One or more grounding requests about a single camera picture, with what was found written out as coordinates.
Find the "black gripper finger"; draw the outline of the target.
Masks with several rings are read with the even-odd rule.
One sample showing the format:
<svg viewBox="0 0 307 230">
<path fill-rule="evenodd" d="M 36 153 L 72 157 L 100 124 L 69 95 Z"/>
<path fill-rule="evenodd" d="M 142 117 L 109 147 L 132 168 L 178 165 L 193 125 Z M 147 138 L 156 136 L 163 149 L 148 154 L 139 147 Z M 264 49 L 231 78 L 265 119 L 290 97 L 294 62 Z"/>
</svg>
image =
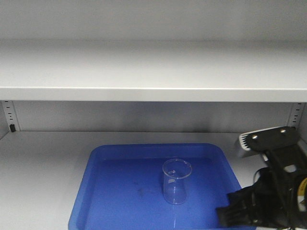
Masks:
<svg viewBox="0 0 307 230">
<path fill-rule="evenodd" d="M 255 187 L 248 186 L 228 193 L 229 205 L 216 208 L 219 223 L 224 227 L 260 226 L 263 215 L 256 200 Z"/>
</svg>

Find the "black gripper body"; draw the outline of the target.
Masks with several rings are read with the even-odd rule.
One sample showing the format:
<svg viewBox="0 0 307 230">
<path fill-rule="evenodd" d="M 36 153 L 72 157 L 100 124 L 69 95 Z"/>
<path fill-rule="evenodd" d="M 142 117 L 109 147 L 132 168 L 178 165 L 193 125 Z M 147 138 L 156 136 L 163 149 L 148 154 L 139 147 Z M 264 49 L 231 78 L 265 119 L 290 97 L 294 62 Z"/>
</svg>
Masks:
<svg viewBox="0 0 307 230">
<path fill-rule="evenodd" d="M 251 144 L 267 168 L 251 195 L 251 223 L 270 228 L 307 227 L 307 157 L 297 143 Z"/>
</svg>

